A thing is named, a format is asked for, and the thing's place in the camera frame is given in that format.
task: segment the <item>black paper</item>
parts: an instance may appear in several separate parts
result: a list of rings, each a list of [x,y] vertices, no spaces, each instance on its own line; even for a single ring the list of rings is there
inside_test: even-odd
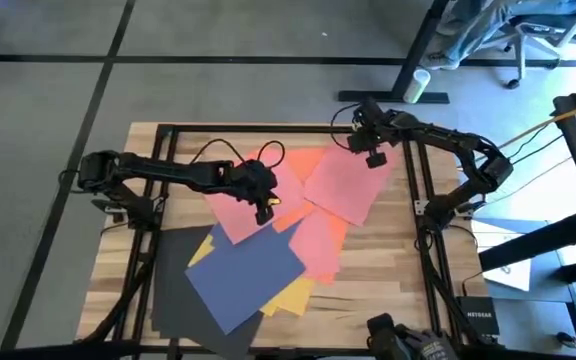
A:
[[[226,359],[244,359],[263,314],[257,311],[225,335],[185,275],[212,226],[162,233],[155,268],[152,325],[162,338],[188,338]]]

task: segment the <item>table leg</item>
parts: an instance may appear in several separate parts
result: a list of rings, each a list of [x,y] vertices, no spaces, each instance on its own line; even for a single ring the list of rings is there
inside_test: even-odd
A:
[[[481,252],[481,270],[496,269],[573,244],[576,244],[576,214]]]
[[[555,276],[567,284],[576,282],[576,264],[565,265],[555,271]]]
[[[421,61],[428,44],[437,30],[437,25],[441,21],[441,16],[448,5],[448,0],[434,0],[430,9],[426,13],[421,27],[417,31],[415,40],[413,41],[406,61],[401,67],[401,71],[395,80],[395,84],[391,91],[355,91],[344,90],[338,94],[339,101],[359,102],[365,100],[367,97],[374,98],[377,102],[404,102],[404,93],[408,89],[408,85],[412,81],[413,74]],[[446,93],[431,93],[425,92],[417,101],[422,104],[450,104],[448,94]]]

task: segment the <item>office chair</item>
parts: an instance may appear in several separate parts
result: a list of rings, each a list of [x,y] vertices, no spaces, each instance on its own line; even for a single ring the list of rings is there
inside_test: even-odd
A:
[[[505,46],[504,51],[515,49],[518,77],[505,87],[515,89],[526,76],[526,45],[530,45],[555,57],[548,69],[554,69],[561,61],[557,48],[576,43],[576,14],[572,15],[524,15],[512,18],[502,29],[504,34],[486,41],[482,48]],[[547,43],[538,41],[543,38]]]

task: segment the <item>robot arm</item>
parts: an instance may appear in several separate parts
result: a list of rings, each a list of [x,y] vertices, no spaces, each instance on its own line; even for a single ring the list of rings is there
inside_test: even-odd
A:
[[[257,160],[234,166],[232,161],[170,163],[143,158],[133,153],[101,151],[81,160],[77,185],[85,192],[102,193],[114,205],[126,209],[131,228],[151,229],[156,209],[150,198],[138,196],[124,180],[142,178],[186,185],[203,194],[226,194],[257,208],[258,224],[273,216],[272,205],[279,203],[271,189],[277,186],[272,171]]]
[[[394,325],[389,314],[367,322],[370,353],[377,360],[459,360],[445,334],[417,332],[403,324]]]
[[[455,154],[468,180],[447,195],[429,199],[424,215],[428,225],[443,229],[454,217],[455,210],[467,204],[475,195],[496,191],[512,173],[513,167],[497,147],[485,138],[457,130],[448,130],[425,124],[413,115],[388,110],[383,112],[374,100],[364,101],[354,111],[356,131],[348,137],[353,153],[368,152],[368,167],[386,163],[386,156],[377,152],[379,144],[388,142],[396,146],[402,140],[415,140]],[[475,152],[486,157],[479,167]]]

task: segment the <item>wooden table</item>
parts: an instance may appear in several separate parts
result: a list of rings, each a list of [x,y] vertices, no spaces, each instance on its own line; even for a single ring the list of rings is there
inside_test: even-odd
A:
[[[157,126],[157,123],[132,124],[125,151],[150,156]],[[189,162],[202,145],[214,138],[227,139],[242,154],[258,149],[271,139],[281,141],[287,149],[325,147],[331,144],[328,134],[184,132],[177,142],[175,161]],[[304,316],[297,317],[278,311],[273,317],[264,318],[253,347],[365,348],[368,336],[366,320],[384,312],[392,315],[396,323],[401,322],[411,328],[430,327],[419,254],[413,246],[416,229],[408,180],[401,147],[398,149],[399,164],[372,206],[365,226],[351,226],[349,229],[336,282],[329,286],[318,284],[315,287]],[[204,154],[202,159],[205,160],[234,159],[233,153],[221,144],[209,147]],[[453,155],[428,148],[428,157],[435,191],[441,194],[457,187]],[[424,198],[421,173],[417,174],[417,179]],[[145,182],[130,180],[126,183],[140,194]],[[171,185],[169,192],[163,229],[216,222],[203,195],[193,193],[181,185]],[[459,225],[470,227],[466,221],[459,222]],[[79,323],[78,338],[92,332],[119,298],[132,236],[132,230],[117,228],[106,232],[101,238]],[[479,257],[473,239],[465,231],[450,228],[444,232],[444,238],[453,288],[459,294],[461,282],[481,271]],[[469,280],[467,288],[471,296],[487,295],[481,276]],[[152,331],[151,299],[142,344],[167,345],[168,339],[160,339],[159,334]],[[448,329],[446,310],[438,294],[437,299],[442,327]],[[127,321],[130,329],[134,321],[135,303],[133,301]],[[187,339],[182,339],[180,344],[194,345]]]

